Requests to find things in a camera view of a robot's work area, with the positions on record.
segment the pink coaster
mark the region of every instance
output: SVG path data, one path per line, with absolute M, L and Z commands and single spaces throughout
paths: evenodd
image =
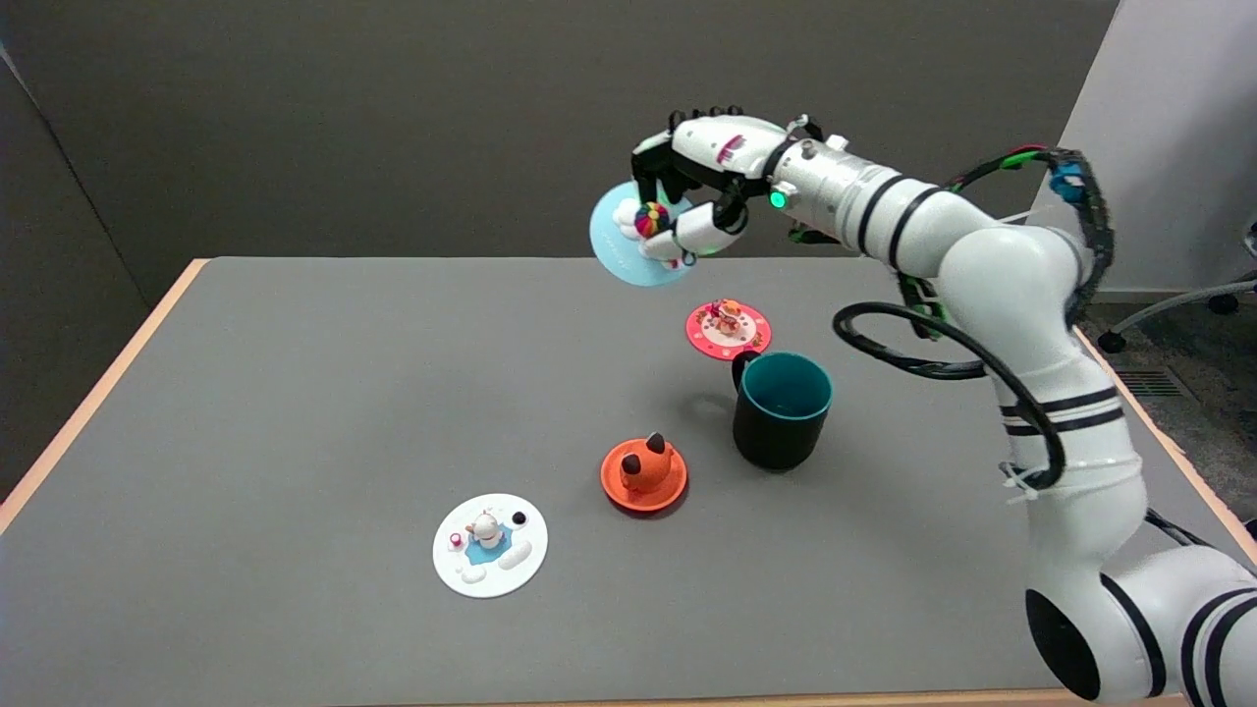
M 734 299 L 716 299 L 690 313 L 685 320 L 685 336 L 703 353 L 718 361 L 732 361 L 742 351 L 763 353 L 773 338 L 773 330 L 758 309 Z

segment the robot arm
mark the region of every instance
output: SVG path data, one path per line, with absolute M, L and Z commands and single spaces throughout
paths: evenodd
M 1079 211 L 1089 237 L 1079 242 L 1056 229 L 1001 224 L 955 189 L 845 147 L 841 137 L 822 140 L 806 117 L 777 127 L 740 111 L 674 114 L 667 131 L 634 152 L 642 201 L 656 199 L 656 181 L 674 203 L 700 185 L 722 196 L 683 213 L 672 230 L 642 243 L 642 254 L 669 259 L 732 245 L 745 200 L 766 195 L 794 219 L 793 233 L 806 235 L 797 240 L 840 243 L 885 263 L 901 286 L 921 283 L 950 321 L 923 313 L 919 302 L 860 303 L 838 312 L 835 331 L 919 376 L 991 376 L 1012 457 L 1001 468 L 1006 486 L 1022 489 L 1029 522 L 1026 615 L 1047 667 L 1095 702 L 1182 691 L 1195 707 L 1257 706 L 1257 579 L 1248 570 L 1194 545 L 1105 572 L 1140 523 L 1159 516 L 1148 509 L 1121 398 L 1071 332 L 1111 259 L 1111 243 L 1091 238 L 1105 214 L 1085 160 L 1024 152 L 1048 162 L 1053 190 Z M 978 361 L 894 352 L 854 328 L 855 317 L 869 313 L 947 335 Z

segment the gray table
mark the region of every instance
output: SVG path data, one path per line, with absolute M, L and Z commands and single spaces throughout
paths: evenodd
M 1056 686 L 1024 626 L 1023 509 L 1004 503 L 989 384 L 915 379 L 828 331 L 842 304 L 895 298 L 872 262 L 714 260 L 649 291 L 592 260 L 196 268 L 0 516 L 5 707 Z M 716 297 L 760 308 L 774 348 L 836 381 L 793 473 L 732 448 L 729 371 L 681 332 Z M 899 322 L 866 328 L 960 355 Z M 1154 503 L 1243 556 L 1173 449 L 1131 423 Z M 691 489 L 634 520 L 596 467 L 652 430 Z M 498 491 L 542 508 L 551 551 L 515 594 L 464 599 L 431 567 L 432 533 Z M 1141 531 L 1125 559 L 1166 543 Z M 490 667 L 471 660 L 485 637 Z M 991 694 L 1061 698 L 974 703 Z

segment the colorful ball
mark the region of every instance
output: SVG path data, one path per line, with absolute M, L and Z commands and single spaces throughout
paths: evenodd
M 651 238 L 671 228 L 672 221 L 667 218 L 667 209 L 662 204 L 647 201 L 637 209 L 632 224 L 637 229 L 637 235 Z

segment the chair wheel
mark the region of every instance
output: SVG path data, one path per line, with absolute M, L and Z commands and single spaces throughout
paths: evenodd
M 1120 333 L 1106 331 L 1096 340 L 1105 353 L 1120 353 L 1126 347 L 1126 337 Z
M 1214 315 L 1234 315 L 1239 311 L 1239 298 L 1234 294 L 1218 294 L 1209 298 L 1208 306 Z

